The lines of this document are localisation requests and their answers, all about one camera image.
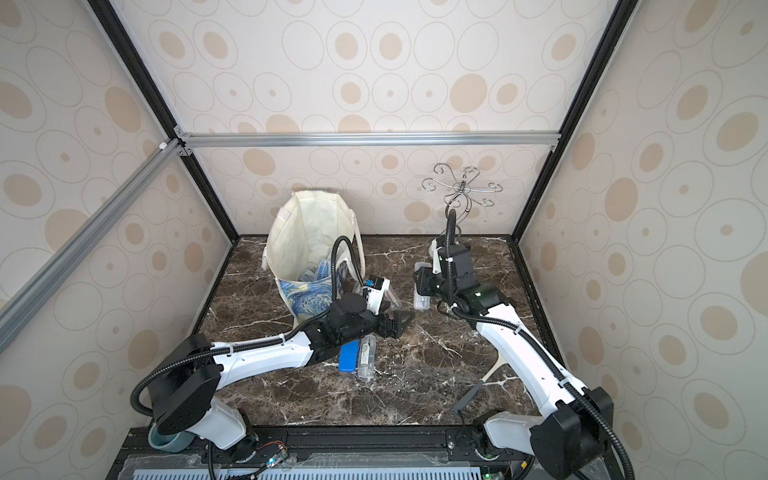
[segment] white plastic spatula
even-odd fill
[[[451,415],[458,415],[459,410],[463,410],[466,408],[466,406],[472,401],[472,399],[477,394],[478,390],[480,390],[480,387],[485,384],[485,382],[488,381],[489,378],[491,378],[491,375],[493,375],[493,372],[498,370],[498,367],[502,365],[506,365],[507,361],[502,358],[501,354],[496,359],[496,363],[493,364],[491,369],[483,375],[483,377],[480,379],[480,382],[478,382],[475,386],[473,386],[456,404],[451,407]]]

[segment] wire jewelry stand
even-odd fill
[[[456,175],[453,173],[453,169],[448,164],[442,162],[438,163],[432,170],[438,175],[444,175],[445,171],[448,170],[448,172],[451,174],[451,177],[453,177],[453,185],[445,184],[434,177],[425,178],[422,180],[422,187],[428,192],[437,190],[438,185],[442,185],[443,187],[447,187],[451,190],[442,199],[442,201],[445,203],[446,217],[448,216],[449,209],[455,208],[458,210],[462,205],[464,205],[464,210],[462,210],[458,218],[456,218],[457,228],[458,224],[461,223],[469,215],[469,212],[472,210],[472,207],[475,203],[480,204],[483,207],[493,207],[494,205],[493,200],[490,198],[483,198],[481,201],[473,200],[472,197],[469,196],[470,193],[497,194],[498,192],[504,190],[501,185],[495,182],[488,182],[488,189],[490,190],[470,187],[469,184],[471,184],[472,181],[474,181],[480,175],[480,170],[477,167],[462,168],[461,180],[456,177]],[[458,235],[461,235],[461,228],[458,229]]]

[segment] circle pattern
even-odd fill
[[[723,387],[695,379],[685,384],[682,397],[685,416],[701,435],[721,445],[733,445],[744,437],[742,410]]]
[[[740,353],[754,340],[752,314],[725,293],[706,293],[696,298],[688,310],[688,326],[701,345],[722,355]]]

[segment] clear plastic case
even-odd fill
[[[432,264],[428,262],[416,262],[413,264],[413,271],[417,271],[421,267],[426,266],[432,268]],[[414,310],[429,310],[429,297],[419,295],[416,292],[416,285],[413,285],[413,309]]]
[[[360,340],[360,351],[357,357],[357,378],[370,382],[376,375],[376,336],[372,333]]]

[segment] tote bag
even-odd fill
[[[261,266],[272,270],[280,296],[293,314],[294,326],[331,304],[327,259],[341,235],[353,243],[357,237],[360,275],[365,279],[366,260],[357,217],[340,195],[321,190],[295,192],[278,211],[266,239]],[[341,243],[336,255],[339,291],[347,271],[354,272],[352,257],[346,243]],[[316,279],[307,278],[313,274]]]

